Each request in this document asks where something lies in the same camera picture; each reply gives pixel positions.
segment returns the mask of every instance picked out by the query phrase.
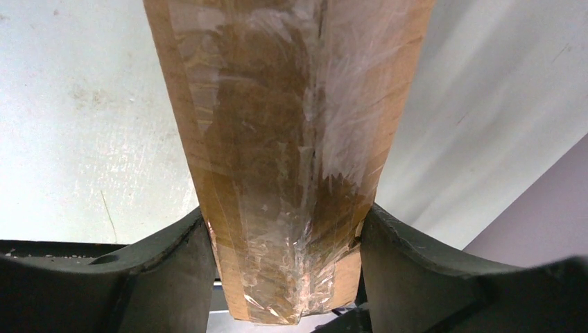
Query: clear packing tape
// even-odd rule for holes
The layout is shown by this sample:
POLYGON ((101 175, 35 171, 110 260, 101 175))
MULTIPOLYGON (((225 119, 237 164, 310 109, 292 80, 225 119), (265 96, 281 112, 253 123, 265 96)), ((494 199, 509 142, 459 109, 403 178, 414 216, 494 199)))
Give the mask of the clear packing tape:
POLYGON ((230 312, 354 300, 433 0, 144 0, 230 312))

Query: cardboard box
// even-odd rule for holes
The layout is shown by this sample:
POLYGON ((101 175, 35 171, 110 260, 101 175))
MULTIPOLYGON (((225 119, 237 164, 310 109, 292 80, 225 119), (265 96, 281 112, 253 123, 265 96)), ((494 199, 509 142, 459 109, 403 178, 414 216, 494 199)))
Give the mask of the cardboard box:
POLYGON ((230 312, 354 300, 432 0, 144 0, 230 312))

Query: gray surface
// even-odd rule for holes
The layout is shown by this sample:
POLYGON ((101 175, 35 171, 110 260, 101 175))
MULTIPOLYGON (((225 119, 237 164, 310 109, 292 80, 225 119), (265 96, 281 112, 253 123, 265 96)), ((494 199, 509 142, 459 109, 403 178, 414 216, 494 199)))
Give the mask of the gray surface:
POLYGON ((588 136, 557 161, 465 251, 517 266, 588 255, 588 136))
POLYGON ((215 286, 212 289, 212 297, 210 299, 210 311, 226 311, 228 309, 229 305, 227 304, 227 300, 225 299, 225 292, 223 291, 223 288, 215 286))

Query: scratch mark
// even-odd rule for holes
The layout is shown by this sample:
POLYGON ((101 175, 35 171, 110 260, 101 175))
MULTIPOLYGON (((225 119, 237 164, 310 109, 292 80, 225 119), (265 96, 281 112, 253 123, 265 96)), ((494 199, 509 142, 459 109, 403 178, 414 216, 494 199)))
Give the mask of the scratch mark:
POLYGON ((461 122, 463 119, 465 119, 465 117, 467 117, 467 115, 468 115, 470 112, 471 112, 471 110, 470 110, 470 111, 468 111, 468 112, 466 112, 466 113, 463 115, 463 117, 461 117, 461 119, 458 121, 458 123, 456 123, 456 125, 459 125, 459 124, 460 124, 460 122, 461 122))
POLYGON ((566 46, 564 46, 564 48, 555 56, 555 58, 551 61, 552 64, 560 57, 560 55, 562 55, 562 53, 564 53, 564 51, 566 51, 568 46, 569 43, 567 43, 566 46))
POLYGON ((116 229, 114 229, 114 222, 112 222, 112 217, 110 217, 110 211, 108 206, 106 205, 106 199, 104 199, 104 192, 100 190, 100 195, 102 196, 102 202, 104 203, 104 208, 106 208, 106 214, 108 214, 108 221, 110 221, 110 225, 112 226, 112 232, 114 233, 114 243, 119 243, 119 238, 116 235, 116 229))

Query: cardboard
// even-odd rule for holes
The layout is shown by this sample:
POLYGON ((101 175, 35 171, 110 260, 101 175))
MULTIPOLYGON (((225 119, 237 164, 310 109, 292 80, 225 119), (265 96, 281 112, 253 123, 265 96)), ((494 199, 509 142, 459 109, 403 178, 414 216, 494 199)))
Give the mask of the cardboard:
POLYGON ((432 0, 144 0, 233 317, 352 302, 432 0))

